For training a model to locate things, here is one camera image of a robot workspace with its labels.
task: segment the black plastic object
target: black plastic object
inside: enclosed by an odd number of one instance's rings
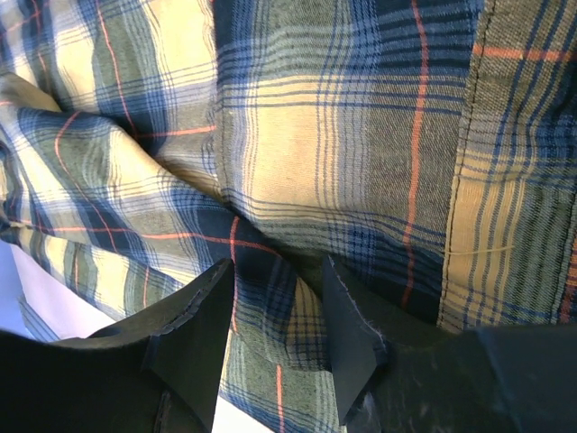
[[[211,431],[233,298],[234,266],[221,261],[90,338],[0,332],[0,431]]]
[[[577,326],[425,324],[324,262],[339,420],[360,432],[573,432]]]

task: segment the plaid fabric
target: plaid fabric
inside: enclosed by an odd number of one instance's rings
[[[221,394],[338,431],[330,253],[454,332],[577,318],[577,0],[4,0],[0,231],[112,318],[237,266]]]

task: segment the plaid shirt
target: plaid shirt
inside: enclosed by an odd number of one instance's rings
[[[458,332],[577,318],[577,0],[4,0],[0,232],[120,319],[237,266],[221,394],[339,431],[338,257]]]

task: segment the loose thread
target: loose thread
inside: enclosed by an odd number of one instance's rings
[[[444,251],[445,254],[449,255],[475,255],[475,254],[488,254],[488,253],[501,253],[503,251],[512,250],[514,245],[502,246],[500,248],[491,248],[489,250],[477,250],[477,251]]]

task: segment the white surface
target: white surface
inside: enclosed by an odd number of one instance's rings
[[[106,314],[54,280],[20,248],[13,247],[13,252],[26,300],[60,339],[86,337],[114,323]],[[17,302],[16,311],[20,315]],[[235,432],[271,433],[271,430],[219,397],[213,433]]]
[[[63,286],[31,256],[12,248],[26,301],[61,339],[85,338],[114,321]]]
[[[21,296],[22,286],[10,246],[0,241],[0,329],[32,338],[20,312]]]
[[[264,427],[261,423],[249,417],[246,413],[238,410],[228,401],[218,398],[216,402],[215,423],[213,433],[271,433],[272,430]]]

